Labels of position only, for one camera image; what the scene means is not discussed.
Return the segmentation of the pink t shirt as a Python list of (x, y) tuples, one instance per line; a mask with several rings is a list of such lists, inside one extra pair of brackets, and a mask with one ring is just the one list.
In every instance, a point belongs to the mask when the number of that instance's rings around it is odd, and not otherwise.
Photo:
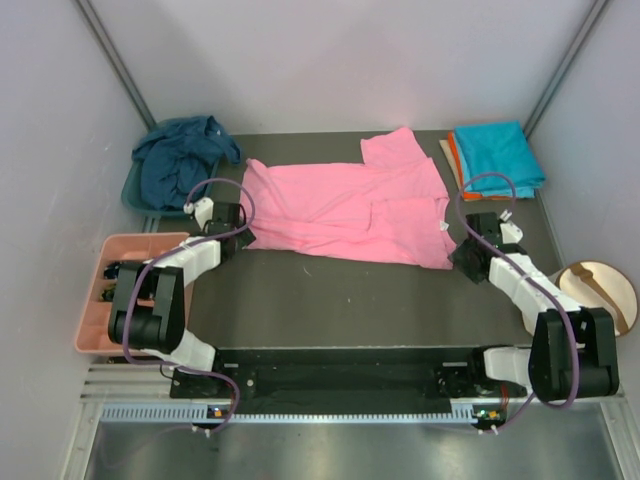
[(268, 167), (249, 159), (240, 200), (256, 208), (252, 248), (449, 270), (449, 194), (402, 127), (360, 142), (359, 163)]

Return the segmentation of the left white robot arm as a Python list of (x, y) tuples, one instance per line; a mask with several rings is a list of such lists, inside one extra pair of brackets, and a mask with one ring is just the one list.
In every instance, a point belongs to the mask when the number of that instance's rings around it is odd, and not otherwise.
[(107, 327), (109, 340), (193, 369), (192, 384), (205, 396), (226, 387), (216, 348), (187, 329), (185, 288), (255, 241), (238, 203), (208, 198), (187, 208), (200, 228), (176, 248), (145, 262), (125, 261), (118, 271)]

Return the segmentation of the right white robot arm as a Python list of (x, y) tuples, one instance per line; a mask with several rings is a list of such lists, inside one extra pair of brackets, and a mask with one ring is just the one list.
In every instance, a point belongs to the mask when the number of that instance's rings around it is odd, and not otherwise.
[(481, 347), (466, 380), (487, 396), (503, 381), (525, 387), (543, 402), (612, 396), (619, 389), (613, 317), (562, 292), (520, 246), (521, 230), (507, 214), (469, 214), (466, 239), (450, 256), (476, 284), (504, 293), (531, 327), (528, 348)]

